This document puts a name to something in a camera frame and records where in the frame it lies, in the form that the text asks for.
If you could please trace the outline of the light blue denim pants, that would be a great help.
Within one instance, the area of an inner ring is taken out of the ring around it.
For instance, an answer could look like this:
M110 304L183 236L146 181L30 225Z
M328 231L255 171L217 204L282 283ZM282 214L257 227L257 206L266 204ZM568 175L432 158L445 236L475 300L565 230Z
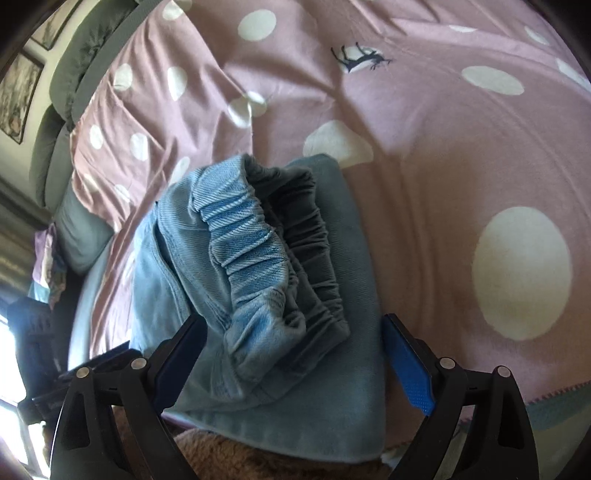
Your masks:
M337 161L195 169L155 202L134 249L132 347L153 353L190 317L207 327L173 417L304 459L380 456L381 310Z

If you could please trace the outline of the colourful folded cloth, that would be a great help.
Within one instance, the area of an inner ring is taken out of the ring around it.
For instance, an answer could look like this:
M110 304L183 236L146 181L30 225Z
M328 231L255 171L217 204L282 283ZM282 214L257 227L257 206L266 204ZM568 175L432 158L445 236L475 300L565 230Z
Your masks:
M53 309L66 289L67 277L55 223L35 233L34 246L35 263L28 296Z

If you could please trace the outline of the brown fluffy rug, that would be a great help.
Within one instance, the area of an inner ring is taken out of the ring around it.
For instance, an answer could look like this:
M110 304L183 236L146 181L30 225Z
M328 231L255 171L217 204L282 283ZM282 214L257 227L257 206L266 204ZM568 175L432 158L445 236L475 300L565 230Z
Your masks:
M165 421L164 426L201 479L387 479L392 471L380 459L359 464L304 460L252 448L198 428L183 428L170 421Z

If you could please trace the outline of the grey pillow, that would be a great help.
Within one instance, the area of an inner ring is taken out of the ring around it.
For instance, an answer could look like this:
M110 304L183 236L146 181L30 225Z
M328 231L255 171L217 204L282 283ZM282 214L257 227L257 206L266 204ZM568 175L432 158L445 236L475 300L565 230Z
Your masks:
M71 184L65 189L54 220L67 265L76 274L85 275L114 235L113 229L84 207Z

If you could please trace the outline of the framed black white picture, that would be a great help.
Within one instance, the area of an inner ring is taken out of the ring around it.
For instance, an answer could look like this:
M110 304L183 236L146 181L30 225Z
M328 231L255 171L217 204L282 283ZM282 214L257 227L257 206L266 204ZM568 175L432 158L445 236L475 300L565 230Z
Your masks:
M1 131L17 144L24 137L27 116L43 65L19 53L1 81Z

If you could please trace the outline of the pink polka dot bedsheet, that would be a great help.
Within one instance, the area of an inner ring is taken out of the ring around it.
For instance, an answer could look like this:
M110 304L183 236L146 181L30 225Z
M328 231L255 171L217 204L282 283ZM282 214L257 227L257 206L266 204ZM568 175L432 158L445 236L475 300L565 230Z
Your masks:
M531 404L590 383L590 81L523 1L159 1L71 135L115 230L93 354L126 340L131 238L191 169L329 155L382 308Z

